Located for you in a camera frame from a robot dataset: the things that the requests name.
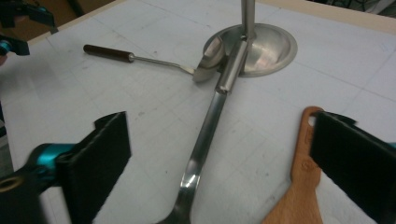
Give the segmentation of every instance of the black handle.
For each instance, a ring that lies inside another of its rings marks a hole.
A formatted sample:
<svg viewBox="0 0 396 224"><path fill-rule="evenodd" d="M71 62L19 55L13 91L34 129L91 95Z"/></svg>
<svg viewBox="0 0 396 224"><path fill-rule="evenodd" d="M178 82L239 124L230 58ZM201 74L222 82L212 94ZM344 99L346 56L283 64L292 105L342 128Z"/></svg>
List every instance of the black handle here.
<svg viewBox="0 0 396 224"><path fill-rule="evenodd" d="M121 62L131 63L130 60L131 52L118 50L118 49L107 49L103 47L93 46L93 45L85 45L84 51L88 54L113 59Z"/></svg>

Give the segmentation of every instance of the table surface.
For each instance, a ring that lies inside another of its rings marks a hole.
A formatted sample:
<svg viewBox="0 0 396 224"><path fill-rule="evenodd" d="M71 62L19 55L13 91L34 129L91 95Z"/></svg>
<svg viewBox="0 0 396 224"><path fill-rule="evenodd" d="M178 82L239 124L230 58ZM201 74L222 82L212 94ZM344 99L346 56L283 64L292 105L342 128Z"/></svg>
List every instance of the table surface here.
<svg viewBox="0 0 396 224"><path fill-rule="evenodd" d="M95 223L153 223L171 211L219 75L196 84L176 69L87 55L85 44L197 66L206 40L240 24L239 0L128 0L31 46L0 68L14 167L42 143L76 143L92 123L127 111L133 157ZM290 185L302 111L318 105L396 140L396 35L256 4L256 22L290 32L286 68L239 78L223 109L192 223L260 223ZM324 223L374 223L322 174ZM59 189L41 195L50 223L68 223Z"/></svg>

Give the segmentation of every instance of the metal ladle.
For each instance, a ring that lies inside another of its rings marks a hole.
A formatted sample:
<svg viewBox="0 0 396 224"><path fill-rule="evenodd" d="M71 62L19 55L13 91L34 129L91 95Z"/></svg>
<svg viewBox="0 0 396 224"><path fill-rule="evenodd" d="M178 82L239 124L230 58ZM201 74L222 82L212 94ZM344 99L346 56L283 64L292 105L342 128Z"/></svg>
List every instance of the metal ladle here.
<svg viewBox="0 0 396 224"><path fill-rule="evenodd" d="M121 62L132 63L134 60L144 61L148 63L157 63L166 66L176 67L188 74L192 75L194 82L206 81L214 76L217 71L218 65L221 63L225 56L225 48L221 38L214 36L213 39L207 43L208 47L204 52L204 56L200 61L198 68L180 65L177 63L169 63L150 58L142 58L135 56L132 52L123 51L119 49L108 49L94 45L85 45L84 51L88 54L113 59Z"/></svg>
<svg viewBox="0 0 396 224"><path fill-rule="evenodd" d="M219 123L221 110L233 84L239 76L248 52L246 39L239 40L231 51L224 72L219 78L212 103L207 111L204 124L191 153L186 171L180 183L177 199L172 212L157 224L190 224L190 213L195 191L198 189L201 171L204 167L213 136Z"/></svg>

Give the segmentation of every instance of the wooden handle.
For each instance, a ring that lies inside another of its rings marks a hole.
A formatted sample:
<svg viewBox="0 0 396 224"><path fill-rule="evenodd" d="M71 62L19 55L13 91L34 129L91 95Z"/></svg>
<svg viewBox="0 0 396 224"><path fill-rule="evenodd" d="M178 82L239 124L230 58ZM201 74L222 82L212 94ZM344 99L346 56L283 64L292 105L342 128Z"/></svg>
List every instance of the wooden handle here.
<svg viewBox="0 0 396 224"><path fill-rule="evenodd" d="M122 51L118 49L107 49L93 45L85 45L84 51L91 55L117 60L121 62L131 63L133 61L130 59L130 55L132 54L132 52Z"/></svg>
<svg viewBox="0 0 396 224"><path fill-rule="evenodd" d="M314 130L309 120L318 111L322 109L310 106L303 112L290 172L291 185L262 224L323 223L315 192L321 170L309 156Z"/></svg>

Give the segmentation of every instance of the wooden spatula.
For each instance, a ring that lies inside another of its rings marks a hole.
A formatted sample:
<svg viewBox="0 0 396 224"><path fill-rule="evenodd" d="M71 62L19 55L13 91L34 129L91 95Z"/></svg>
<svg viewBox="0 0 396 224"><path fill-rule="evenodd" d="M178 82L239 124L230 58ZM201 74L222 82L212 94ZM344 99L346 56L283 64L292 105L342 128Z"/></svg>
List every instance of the wooden spatula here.
<svg viewBox="0 0 396 224"><path fill-rule="evenodd" d="M323 109L307 107L300 123L300 131L291 166L291 185L277 205L262 221L262 224L321 224L315 189L320 181L321 170L309 156L314 127L309 119Z"/></svg>

